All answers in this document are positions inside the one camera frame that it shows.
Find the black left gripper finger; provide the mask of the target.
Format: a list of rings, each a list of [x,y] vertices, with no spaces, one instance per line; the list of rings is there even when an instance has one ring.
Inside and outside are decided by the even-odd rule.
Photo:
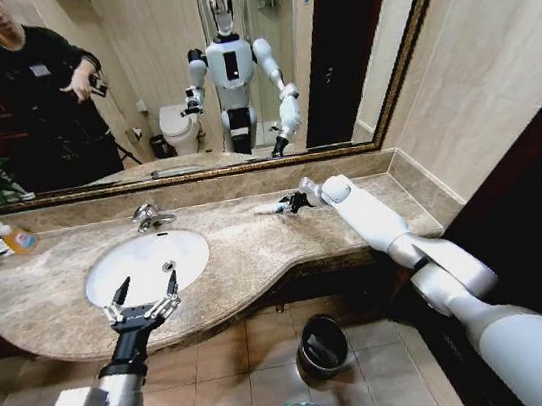
[[[154,304],[151,309],[152,318],[162,317],[163,319],[167,319],[171,316],[181,301],[178,297],[178,288],[177,271],[173,269],[167,283],[165,297]]]
[[[111,326],[118,323],[123,323],[125,320],[123,315],[123,304],[129,291],[130,282],[130,277],[126,277],[121,285],[116,289],[110,303],[102,307],[102,311],[104,312],[106,319],[108,319]]]

